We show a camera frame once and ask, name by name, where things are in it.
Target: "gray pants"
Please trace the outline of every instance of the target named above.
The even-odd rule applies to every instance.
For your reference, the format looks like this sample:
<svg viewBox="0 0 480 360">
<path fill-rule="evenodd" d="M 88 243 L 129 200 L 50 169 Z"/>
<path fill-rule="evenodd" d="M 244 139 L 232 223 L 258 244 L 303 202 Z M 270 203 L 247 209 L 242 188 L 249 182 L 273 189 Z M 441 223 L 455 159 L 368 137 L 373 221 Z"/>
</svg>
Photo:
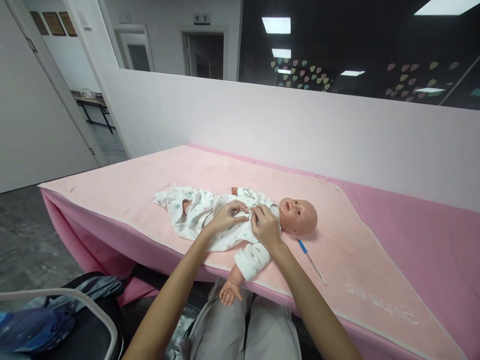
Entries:
<svg viewBox="0 0 480 360">
<path fill-rule="evenodd" d="M 244 288 L 240 289 L 243 301 L 236 298 L 232 306 L 224 306 L 219 299 L 224 283 L 224 279 L 216 279 L 212 296 L 198 315 L 189 338 L 179 344 L 180 359 L 302 358 L 290 310 L 261 296 L 253 300 L 253 294 Z M 245 331 L 249 309 L 250 322 Z"/>
</svg>

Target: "blue bottle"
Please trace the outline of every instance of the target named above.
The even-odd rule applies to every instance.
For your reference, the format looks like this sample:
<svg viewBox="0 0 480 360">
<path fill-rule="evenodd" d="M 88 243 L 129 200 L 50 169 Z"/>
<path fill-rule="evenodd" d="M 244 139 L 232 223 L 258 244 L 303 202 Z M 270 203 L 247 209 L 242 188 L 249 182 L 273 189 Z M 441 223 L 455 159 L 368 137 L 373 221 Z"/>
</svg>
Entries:
<svg viewBox="0 0 480 360">
<path fill-rule="evenodd" d="M 53 349 L 74 324 L 73 316 L 51 308 L 0 312 L 0 352 L 39 353 Z"/>
</svg>

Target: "baby onesie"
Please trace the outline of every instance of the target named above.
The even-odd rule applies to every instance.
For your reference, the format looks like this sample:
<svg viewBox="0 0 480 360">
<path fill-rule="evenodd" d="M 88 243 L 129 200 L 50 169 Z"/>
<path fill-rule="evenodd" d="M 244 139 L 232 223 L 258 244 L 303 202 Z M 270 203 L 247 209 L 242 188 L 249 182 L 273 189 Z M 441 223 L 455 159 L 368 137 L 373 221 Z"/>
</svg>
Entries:
<svg viewBox="0 0 480 360">
<path fill-rule="evenodd" d="M 153 202 L 167 209 L 175 231 L 181 238 L 191 241 L 195 241 L 200 231 L 214 218 L 220 208 L 232 200 L 240 200 L 245 203 L 249 210 L 259 204 L 264 204 L 280 219 L 279 207 L 263 193 L 251 190 L 248 187 L 239 187 L 237 194 L 237 196 L 231 194 L 217 195 L 191 186 L 174 187 L 170 191 L 161 191 L 155 194 Z M 186 209 L 186 215 L 183 215 L 184 200 L 191 202 Z M 235 216 L 251 218 L 252 213 L 246 214 L 240 211 Z M 235 263 L 245 280 L 250 280 L 270 261 L 270 254 L 254 236 L 250 221 L 235 224 L 216 234 L 212 238 L 207 251 L 225 251 L 245 240 L 249 244 L 235 254 Z"/>
</svg>

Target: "baby doll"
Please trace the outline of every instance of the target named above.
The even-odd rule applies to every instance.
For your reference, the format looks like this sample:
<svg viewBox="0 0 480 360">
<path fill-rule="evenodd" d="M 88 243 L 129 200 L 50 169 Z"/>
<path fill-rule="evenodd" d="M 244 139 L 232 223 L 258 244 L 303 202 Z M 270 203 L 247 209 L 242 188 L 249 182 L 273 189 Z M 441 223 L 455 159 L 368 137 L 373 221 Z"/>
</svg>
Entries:
<svg viewBox="0 0 480 360">
<path fill-rule="evenodd" d="M 311 233 L 317 227 L 317 212 L 310 202 L 286 197 L 277 205 L 263 193 L 247 187 L 232 187 L 231 194 L 220 195 L 190 186 L 174 187 L 170 191 L 158 192 L 154 203 L 167 208 L 171 223 L 180 237 L 194 241 L 218 210 L 232 200 L 240 200 L 249 210 L 259 204 L 266 205 L 280 220 L 280 228 L 297 237 Z M 251 217 L 252 213 L 240 211 L 234 216 Z M 270 254 L 255 238 L 250 221 L 238 223 L 216 234 L 207 250 L 225 251 L 243 241 L 249 244 L 235 254 L 235 266 L 220 291 L 220 298 L 225 305 L 233 304 L 234 297 L 242 300 L 240 284 L 255 277 L 269 263 Z"/>
</svg>

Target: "doll head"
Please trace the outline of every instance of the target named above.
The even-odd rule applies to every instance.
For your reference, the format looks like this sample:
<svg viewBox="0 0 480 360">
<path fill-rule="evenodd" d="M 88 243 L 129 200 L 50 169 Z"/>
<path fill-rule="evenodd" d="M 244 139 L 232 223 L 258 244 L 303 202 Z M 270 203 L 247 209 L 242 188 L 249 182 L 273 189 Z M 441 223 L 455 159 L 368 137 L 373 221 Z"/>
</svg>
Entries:
<svg viewBox="0 0 480 360">
<path fill-rule="evenodd" d="M 311 233 L 317 227 L 317 211 L 306 200 L 286 197 L 280 201 L 280 226 L 287 233 L 302 236 Z"/>
</svg>

